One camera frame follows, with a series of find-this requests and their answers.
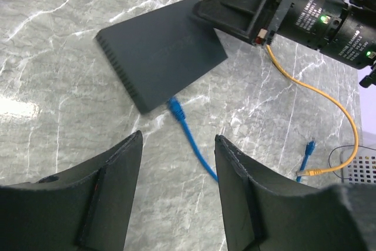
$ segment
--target cable connector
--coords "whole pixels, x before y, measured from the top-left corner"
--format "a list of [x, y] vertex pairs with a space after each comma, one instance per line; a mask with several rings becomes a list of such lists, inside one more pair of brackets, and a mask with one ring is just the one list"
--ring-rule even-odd
[[296, 174], [297, 175], [297, 178], [296, 178], [297, 182], [301, 182], [302, 176], [307, 176], [306, 174], [303, 174], [305, 172], [304, 169], [306, 168], [308, 159], [312, 155], [313, 151], [315, 150], [315, 147], [316, 147], [315, 140], [312, 140], [311, 142], [307, 143], [307, 145], [305, 146], [304, 159], [303, 159], [303, 162], [300, 166], [300, 170]]
[[170, 100], [167, 102], [167, 105], [178, 122], [181, 122], [186, 119], [184, 110], [179, 101], [175, 97], [170, 98]]
[[310, 170], [299, 170], [296, 175], [299, 176], [317, 176], [323, 173], [320, 169], [310, 169]]
[[307, 144], [307, 146], [305, 147], [305, 155], [306, 156], [311, 156], [313, 151], [315, 150], [315, 147], [316, 147], [316, 143], [314, 140], [312, 140], [311, 142], [309, 142]]

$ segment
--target metal grille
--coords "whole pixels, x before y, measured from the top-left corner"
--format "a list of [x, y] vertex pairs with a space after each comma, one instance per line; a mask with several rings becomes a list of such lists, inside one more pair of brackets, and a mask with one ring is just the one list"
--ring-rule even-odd
[[[341, 154], [341, 161], [346, 161], [352, 152], [352, 148]], [[376, 151], [359, 148], [354, 160], [343, 169], [344, 183], [363, 183], [376, 185]]]

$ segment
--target ventilation slot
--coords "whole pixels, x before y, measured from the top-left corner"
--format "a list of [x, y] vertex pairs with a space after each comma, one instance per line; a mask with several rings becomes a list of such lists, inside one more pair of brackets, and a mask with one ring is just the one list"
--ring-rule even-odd
[[137, 97], [136, 89], [133, 87], [129, 78], [127, 77], [127, 75], [123, 71], [121, 65], [119, 64], [118, 60], [116, 59], [115, 53], [112, 52], [112, 50], [109, 48], [108, 42], [106, 42], [101, 36], [97, 36], [97, 41], [98, 41], [100, 47], [102, 48], [102, 50], [104, 51], [108, 61], [111, 63], [112, 68], [115, 70], [117, 76], [122, 81], [122, 83], [123, 83], [125, 89], [127, 90], [129, 96], [131, 98]]

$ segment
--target blue ethernet cable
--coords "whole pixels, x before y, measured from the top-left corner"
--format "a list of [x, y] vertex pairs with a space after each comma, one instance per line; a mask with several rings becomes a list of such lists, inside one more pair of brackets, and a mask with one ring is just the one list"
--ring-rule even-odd
[[212, 178], [216, 182], [218, 182], [218, 177], [217, 177], [216, 173], [214, 173], [214, 171], [211, 169], [211, 167], [206, 162], [206, 160], [204, 159], [204, 157], [201, 155], [200, 150], [197, 147], [196, 142], [194, 141], [193, 135], [192, 135], [192, 133], [191, 133], [189, 127], [188, 127], [188, 124], [186, 122], [186, 115], [184, 114], [184, 111], [183, 111], [183, 108], [182, 108], [181, 104], [179, 103], [179, 101], [175, 97], [172, 97], [168, 101], [167, 105], [168, 105], [171, 113], [176, 118], [176, 120], [181, 124], [181, 126], [182, 126], [182, 128], [184, 130], [184, 133], [187, 136], [187, 138], [189, 140], [189, 143], [190, 143], [190, 145], [191, 145], [191, 147], [192, 147], [192, 149], [194, 151], [194, 154], [196, 154], [198, 160], [203, 165], [203, 167], [205, 168], [205, 170], [210, 174], [210, 176], [212, 176]]
[[[303, 162], [300, 166], [300, 170], [299, 171], [302, 171], [302, 170], [305, 170], [306, 169], [306, 166], [307, 166], [307, 162], [308, 162], [308, 159], [309, 157], [312, 155], [313, 153], [313, 150], [315, 150], [315, 146], [316, 146], [316, 143], [314, 140], [312, 140], [311, 142], [309, 142], [307, 144], [307, 146], [305, 147], [305, 153], [304, 153], [304, 159], [303, 159]], [[301, 176], [298, 176], [296, 178], [296, 181], [297, 182], [301, 182]]]

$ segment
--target gray marble countertop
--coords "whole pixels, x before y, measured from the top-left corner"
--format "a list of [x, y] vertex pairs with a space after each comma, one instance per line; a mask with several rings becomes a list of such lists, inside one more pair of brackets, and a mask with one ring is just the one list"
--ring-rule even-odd
[[[101, 28], [176, 1], [0, 0], [0, 183], [60, 172], [140, 129], [126, 250], [227, 250], [217, 185], [182, 130], [164, 106], [139, 115], [93, 40]], [[209, 164], [218, 133], [290, 178], [311, 138], [310, 167], [326, 167], [332, 148], [353, 143], [331, 102], [287, 81], [265, 50], [219, 36], [228, 60], [177, 96]], [[280, 37], [273, 49], [291, 74], [339, 99], [360, 125], [355, 70]]]

